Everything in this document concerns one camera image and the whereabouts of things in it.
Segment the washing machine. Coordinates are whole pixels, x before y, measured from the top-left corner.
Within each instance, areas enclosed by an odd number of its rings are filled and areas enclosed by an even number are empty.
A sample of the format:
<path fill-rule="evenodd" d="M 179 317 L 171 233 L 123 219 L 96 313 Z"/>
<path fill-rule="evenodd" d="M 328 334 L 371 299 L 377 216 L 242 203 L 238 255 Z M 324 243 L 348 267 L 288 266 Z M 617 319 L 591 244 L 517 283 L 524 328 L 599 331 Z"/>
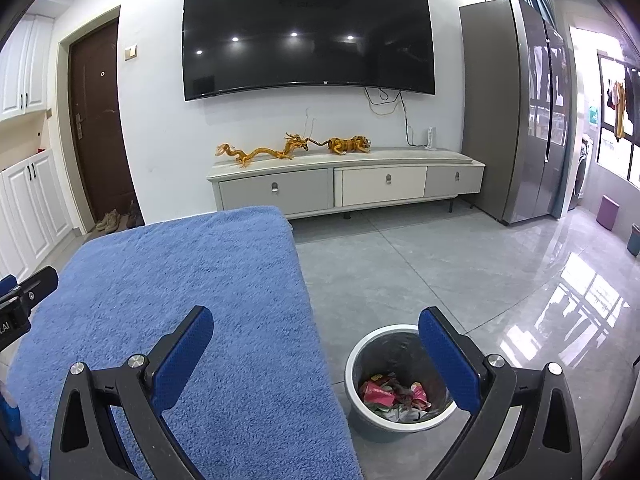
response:
<path fill-rule="evenodd" d="M 590 138 L 590 136 L 584 134 L 582 136 L 582 142 L 580 142 L 578 166 L 572 198 L 570 199 L 570 206 L 568 206 L 569 210 L 575 209 L 585 195 L 586 182 L 591 162 L 592 147 L 592 139 Z"/>

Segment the blue fluffy blanket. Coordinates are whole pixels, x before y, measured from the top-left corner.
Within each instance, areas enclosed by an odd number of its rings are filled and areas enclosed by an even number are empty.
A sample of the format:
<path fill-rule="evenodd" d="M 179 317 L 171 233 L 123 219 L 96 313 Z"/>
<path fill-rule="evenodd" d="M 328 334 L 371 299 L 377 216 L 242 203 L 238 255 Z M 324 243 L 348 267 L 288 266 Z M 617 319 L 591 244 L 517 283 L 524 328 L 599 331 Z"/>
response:
<path fill-rule="evenodd" d="M 252 207 L 85 244 L 9 374 L 51 479 L 357 479 L 290 224 Z"/>

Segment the black wall television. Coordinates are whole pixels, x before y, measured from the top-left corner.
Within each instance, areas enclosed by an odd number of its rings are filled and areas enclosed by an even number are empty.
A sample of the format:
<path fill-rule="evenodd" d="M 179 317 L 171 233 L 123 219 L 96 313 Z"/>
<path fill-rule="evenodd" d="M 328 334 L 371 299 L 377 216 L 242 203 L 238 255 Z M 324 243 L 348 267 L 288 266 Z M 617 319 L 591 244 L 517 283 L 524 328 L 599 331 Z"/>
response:
<path fill-rule="evenodd" d="M 291 86 L 435 91 L 428 0 L 183 0 L 188 101 Z"/>

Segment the beige shoes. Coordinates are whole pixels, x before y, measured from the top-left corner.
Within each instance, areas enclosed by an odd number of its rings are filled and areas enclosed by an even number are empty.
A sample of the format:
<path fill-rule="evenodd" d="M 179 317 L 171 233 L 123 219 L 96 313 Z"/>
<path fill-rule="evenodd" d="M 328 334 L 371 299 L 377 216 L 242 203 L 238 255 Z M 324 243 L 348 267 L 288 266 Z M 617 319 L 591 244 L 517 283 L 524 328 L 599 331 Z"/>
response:
<path fill-rule="evenodd" d="M 119 228 L 121 218 L 122 215 L 116 209 L 113 209 L 96 224 L 96 230 L 104 234 L 114 233 Z"/>

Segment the golden tiger figurine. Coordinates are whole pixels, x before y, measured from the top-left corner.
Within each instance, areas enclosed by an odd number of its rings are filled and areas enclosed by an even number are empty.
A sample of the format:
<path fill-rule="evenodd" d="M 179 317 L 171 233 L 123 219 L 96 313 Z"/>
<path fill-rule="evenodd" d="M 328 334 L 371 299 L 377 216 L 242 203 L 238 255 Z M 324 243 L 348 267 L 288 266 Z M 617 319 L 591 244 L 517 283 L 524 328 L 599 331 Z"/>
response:
<path fill-rule="evenodd" d="M 337 155 L 348 153 L 369 153 L 370 141 L 365 136 L 353 136 L 349 139 L 331 138 L 326 141 L 328 150 Z"/>

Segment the golden dragon figurine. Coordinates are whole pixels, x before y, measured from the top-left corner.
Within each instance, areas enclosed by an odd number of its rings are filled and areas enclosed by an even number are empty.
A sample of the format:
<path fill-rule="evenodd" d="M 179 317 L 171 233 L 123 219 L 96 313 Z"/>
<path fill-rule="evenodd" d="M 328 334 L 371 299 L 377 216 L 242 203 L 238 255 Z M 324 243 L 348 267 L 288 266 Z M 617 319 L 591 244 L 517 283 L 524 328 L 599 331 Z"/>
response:
<path fill-rule="evenodd" d="M 309 144 L 326 146 L 326 144 L 328 144 L 328 141 L 320 143 L 314 139 L 311 139 L 309 136 L 303 138 L 299 134 L 287 133 L 285 135 L 285 144 L 282 150 L 274 150 L 273 148 L 264 148 L 263 146 L 261 146 L 260 148 L 254 148 L 253 151 L 247 153 L 240 150 L 239 148 L 232 148 L 232 146 L 228 143 L 224 143 L 217 146 L 215 155 L 227 155 L 229 157 L 232 157 L 239 166 L 247 167 L 258 155 L 269 155 L 275 159 L 292 159 L 293 152 L 295 150 L 308 151 Z"/>

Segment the white grey TV cabinet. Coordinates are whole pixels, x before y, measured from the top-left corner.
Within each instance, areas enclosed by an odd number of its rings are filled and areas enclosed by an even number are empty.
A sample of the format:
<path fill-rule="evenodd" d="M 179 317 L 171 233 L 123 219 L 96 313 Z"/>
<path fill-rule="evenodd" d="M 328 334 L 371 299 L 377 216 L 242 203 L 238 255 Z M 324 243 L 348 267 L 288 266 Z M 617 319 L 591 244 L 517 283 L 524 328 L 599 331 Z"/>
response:
<path fill-rule="evenodd" d="M 213 166 L 207 177 L 216 208 L 275 206 L 289 219 L 454 200 L 477 194 L 485 165 L 468 156 L 424 148 L 370 153 L 303 154 Z"/>

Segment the teal small bin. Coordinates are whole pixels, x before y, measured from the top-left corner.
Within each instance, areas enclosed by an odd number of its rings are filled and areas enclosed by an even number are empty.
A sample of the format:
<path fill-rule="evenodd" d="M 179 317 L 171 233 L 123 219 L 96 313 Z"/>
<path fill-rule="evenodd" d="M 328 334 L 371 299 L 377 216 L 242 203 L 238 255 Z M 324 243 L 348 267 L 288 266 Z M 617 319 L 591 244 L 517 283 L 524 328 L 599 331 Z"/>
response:
<path fill-rule="evenodd" d="M 631 226 L 631 232 L 627 242 L 627 250 L 634 257 L 640 255 L 640 226 L 634 223 Z"/>

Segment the white round trash bin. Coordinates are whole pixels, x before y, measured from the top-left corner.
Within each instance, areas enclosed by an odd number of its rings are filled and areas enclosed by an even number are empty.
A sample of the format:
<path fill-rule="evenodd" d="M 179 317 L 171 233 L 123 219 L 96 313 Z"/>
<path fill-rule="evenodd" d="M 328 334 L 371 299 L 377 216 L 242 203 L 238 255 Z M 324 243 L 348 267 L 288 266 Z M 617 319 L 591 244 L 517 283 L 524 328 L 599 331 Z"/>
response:
<path fill-rule="evenodd" d="M 457 409 L 415 325 L 389 325 L 363 336 L 347 358 L 344 386 L 356 414 L 392 434 L 433 429 Z"/>

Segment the trash pile in bin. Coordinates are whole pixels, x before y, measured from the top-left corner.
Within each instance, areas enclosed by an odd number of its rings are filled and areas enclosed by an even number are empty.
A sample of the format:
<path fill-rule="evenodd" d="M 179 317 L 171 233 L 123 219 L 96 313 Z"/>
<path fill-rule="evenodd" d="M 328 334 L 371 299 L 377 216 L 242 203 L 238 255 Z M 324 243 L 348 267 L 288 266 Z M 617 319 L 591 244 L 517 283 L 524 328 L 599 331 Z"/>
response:
<path fill-rule="evenodd" d="M 388 422 L 422 422 L 432 408 L 420 382 L 404 385 L 394 373 L 371 376 L 362 383 L 358 393 L 371 412 Z"/>

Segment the white power strip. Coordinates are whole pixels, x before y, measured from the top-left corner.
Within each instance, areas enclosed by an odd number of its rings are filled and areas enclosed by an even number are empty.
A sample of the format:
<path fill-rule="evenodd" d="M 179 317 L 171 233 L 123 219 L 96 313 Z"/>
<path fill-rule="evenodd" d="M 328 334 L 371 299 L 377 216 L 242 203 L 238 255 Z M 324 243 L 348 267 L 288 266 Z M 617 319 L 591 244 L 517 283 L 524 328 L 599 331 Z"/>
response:
<path fill-rule="evenodd" d="M 437 133 L 437 129 L 435 127 L 428 128 L 427 144 L 426 144 L 426 148 L 428 150 L 434 150 L 436 148 L 436 133 Z"/>

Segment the dark brown door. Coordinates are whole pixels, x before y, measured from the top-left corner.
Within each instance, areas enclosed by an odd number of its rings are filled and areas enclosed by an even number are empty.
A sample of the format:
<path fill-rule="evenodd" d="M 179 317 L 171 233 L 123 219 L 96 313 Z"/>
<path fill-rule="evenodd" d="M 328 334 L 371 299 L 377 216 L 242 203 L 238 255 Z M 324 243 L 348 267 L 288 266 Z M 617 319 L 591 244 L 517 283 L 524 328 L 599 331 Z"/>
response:
<path fill-rule="evenodd" d="M 68 102 L 82 187 L 94 221 L 136 200 L 120 123 L 117 29 L 111 20 L 70 45 Z"/>

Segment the grey refrigerator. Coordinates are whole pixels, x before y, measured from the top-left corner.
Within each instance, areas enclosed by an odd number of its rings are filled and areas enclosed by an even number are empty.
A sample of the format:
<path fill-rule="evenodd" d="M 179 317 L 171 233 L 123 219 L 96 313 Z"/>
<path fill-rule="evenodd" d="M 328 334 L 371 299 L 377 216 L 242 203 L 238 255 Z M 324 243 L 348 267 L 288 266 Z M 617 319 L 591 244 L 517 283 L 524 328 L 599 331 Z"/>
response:
<path fill-rule="evenodd" d="M 485 166 L 475 207 L 505 226 L 559 217 L 570 71 L 559 32 L 524 0 L 462 6 L 462 152 Z"/>

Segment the dark shoes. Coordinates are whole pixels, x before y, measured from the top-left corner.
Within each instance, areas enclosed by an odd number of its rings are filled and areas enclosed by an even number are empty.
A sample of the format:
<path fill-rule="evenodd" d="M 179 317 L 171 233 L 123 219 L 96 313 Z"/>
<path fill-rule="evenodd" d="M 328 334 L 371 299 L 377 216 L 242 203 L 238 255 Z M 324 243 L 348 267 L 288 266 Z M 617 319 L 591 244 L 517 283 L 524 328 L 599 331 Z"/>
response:
<path fill-rule="evenodd" d="M 144 225 L 144 220 L 142 218 L 140 207 L 138 203 L 135 200 L 133 200 L 129 205 L 126 227 L 127 229 L 134 229 L 134 228 L 137 228 L 138 226 L 143 226 L 143 225 Z"/>

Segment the white cupboard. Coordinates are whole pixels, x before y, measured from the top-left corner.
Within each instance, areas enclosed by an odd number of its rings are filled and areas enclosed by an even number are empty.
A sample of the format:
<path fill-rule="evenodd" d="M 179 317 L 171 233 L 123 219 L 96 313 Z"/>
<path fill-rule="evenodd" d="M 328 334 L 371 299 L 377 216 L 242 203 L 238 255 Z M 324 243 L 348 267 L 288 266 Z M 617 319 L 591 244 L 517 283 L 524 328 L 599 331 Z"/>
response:
<path fill-rule="evenodd" d="M 1 49 L 1 273 L 36 270 L 73 229 L 47 132 L 52 18 L 26 14 Z"/>

